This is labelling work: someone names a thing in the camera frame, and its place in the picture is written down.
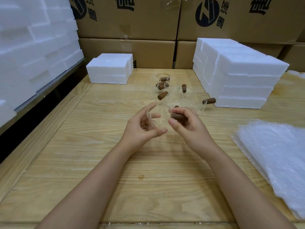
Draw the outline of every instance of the hand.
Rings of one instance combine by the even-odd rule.
[[[191,150],[204,160],[213,158],[219,151],[222,152],[194,109],[173,108],[172,112],[184,114],[188,118],[183,125],[173,118],[169,119],[168,123],[183,137]]]
[[[146,112],[156,105],[156,103],[147,105],[128,120],[120,143],[130,149],[131,155],[142,148],[150,139],[161,136],[167,132],[166,128],[152,128],[150,125]]]

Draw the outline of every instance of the person's right hand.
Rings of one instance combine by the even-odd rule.
[[[187,146],[201,158],[209,160],[218,153],[223,152],[215,143],[194,109],[173,108],[172,112],[184,114],[188,118],[188,121],[184,125],[173,118],[170,118],[168,123],[183,137]]]

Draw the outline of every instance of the chinese character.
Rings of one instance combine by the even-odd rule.
[[[218,17],[218,20],[217,20],[216,26],[218,26],[219,28],[222,29],[222,26],[223,26],[223,25],[224,25],[224,18],[221,17],[221,16],[219,16],[219,17]]]
[[[116,5],[118,9],[129,9],[131,11],[135,10],[135,8],[131,7],[135,5],[133,0],[116,0]]]
[[[222,1],[221,11],[220,11],[220,12],[225,13],[225,14],[227,15],[227,10],[228,10],[228,8],[229,8],[229,2],[223,0],[223,1]]]
[[[258,13],[265,15],[266,11],[269,9],[270,2],[272,0],[253,0],[251,2],[251,8],[249,13]]]
[[[88,13],[89,13],[89,16],[90,16],[91,19],[97,21],[97,19],[96,19],[96,13],[95,13],[95,11],[94,11],[93,9],[90,9],[90,8],[88,7]]]
[[[87,1],[86,1],[86,3],[91,4],[91,5],[93,5],[93,6],[94,6],[94,4],[93,4],[93,0],[87,0]]]

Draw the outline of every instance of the clear plastic bag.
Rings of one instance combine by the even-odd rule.
[[[305,128],[255,120],[231,136],[297,219],[305,219]]]

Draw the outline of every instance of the person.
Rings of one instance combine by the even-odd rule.
[[[97,228],[121,170],[129,157],[150,139],[167,129],[149,130],[147,109],[127,123],[120,141],[94,169],[36,226],[36,229]],[[215,143],[196,112],[189,108],[174,108],[184,114],[185,125],[169,119],[170,126],[182,136],[187,146],[211,167],[240,229],[296,228],[252,183],[239,166]]]

